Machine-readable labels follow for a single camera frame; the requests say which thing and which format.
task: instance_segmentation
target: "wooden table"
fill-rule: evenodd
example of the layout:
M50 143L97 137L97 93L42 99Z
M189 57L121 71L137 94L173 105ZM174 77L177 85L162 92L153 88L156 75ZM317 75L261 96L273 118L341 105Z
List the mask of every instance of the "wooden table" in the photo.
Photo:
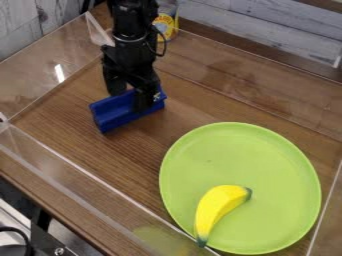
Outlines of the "wooden table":
M109 20L99 10L97 17L109 27ZM78 22L83 21L75 21L70 26L78 27ZM23 77L30 76L41 84L51 73L46 72L39 81L35 76L42 70L37 70L35 61L39 63L45 59L49 62L47 56L53 54L54 65L70 63L71 76L63 86L11 120L15 127L46 145L38 147L29 138L18 143L21 155L34 167L0 151L0 174L102 252L152 255L149 250L142 250L139 242L122 235L117 222L131 230L142 223L157 224L149 218L139 218L138 212L130 217L127 209L131 206L123 206L131 202L125 201L113 188L174 224L160 195L160 167L173 143L205 124L246 122L284 135L312 160L327 200L342 159L342 88L337 83L181 32L170 43L168 56L157 63L169 95L166 109L103 135L89 110L90 103L109 96L101 59L97 58L99 53L82 39L85 34L79 31L75 35L73 31L67 26L5 63L7 79L11 80L9 74L18 79L10 68L15 67ZM78 52L67 58L51 48L54 43L55 49L69 51L71 34L81 40L77 48L83 52L82 61L87 65L73 64L81 62ZM31 72L22 69L29 63ZM51 186L50 180L29 168L41 170L65 187ZM313 232L290 248L270 255L306 255L312 238ZM340 252L337 248L331 255L340 255Z

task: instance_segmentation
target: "blue block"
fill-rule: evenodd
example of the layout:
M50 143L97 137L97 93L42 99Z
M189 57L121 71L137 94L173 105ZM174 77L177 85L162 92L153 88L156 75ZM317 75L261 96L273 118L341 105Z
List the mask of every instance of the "blue block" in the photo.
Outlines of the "blue block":
M134 112L134 96L135 91L130 90L121 96L109 97L90 105L94 115L94 121L103 133L114 128L130 123L141 117L154 113L165 108L165 100L168 98L162 88L160 87L161 97L156 101L152 108L143 112Z

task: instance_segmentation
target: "green plate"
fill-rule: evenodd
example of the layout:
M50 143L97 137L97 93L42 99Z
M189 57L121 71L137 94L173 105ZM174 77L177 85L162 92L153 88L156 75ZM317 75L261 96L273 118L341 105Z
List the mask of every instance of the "green plate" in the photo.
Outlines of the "green plate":
M273 131L244 123L217 123L186 134L162 164L166 208L194 235L196 211L218 185L253 189L253 199L228 214L209 246L237 254L264 254L296 243L309 232L321 208L321 186L302 151Z

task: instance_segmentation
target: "yellow banana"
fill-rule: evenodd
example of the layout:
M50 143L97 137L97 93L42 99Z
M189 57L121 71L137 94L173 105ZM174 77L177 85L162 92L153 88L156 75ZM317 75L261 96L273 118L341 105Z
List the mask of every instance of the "yellow banana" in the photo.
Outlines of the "yellow banana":
M250 188L224 185L209 190L201 199L196 217L198 245L205 247L210 232L222 217L252 198Z

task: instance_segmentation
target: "banana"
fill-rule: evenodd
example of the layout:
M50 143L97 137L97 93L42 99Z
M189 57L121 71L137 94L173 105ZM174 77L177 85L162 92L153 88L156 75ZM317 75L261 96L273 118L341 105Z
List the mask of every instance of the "banana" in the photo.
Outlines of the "banana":
M205 247L210 232L222 217L252 198L250 188L224 185L209 190L202 197L196 217L196 237L200 247Z

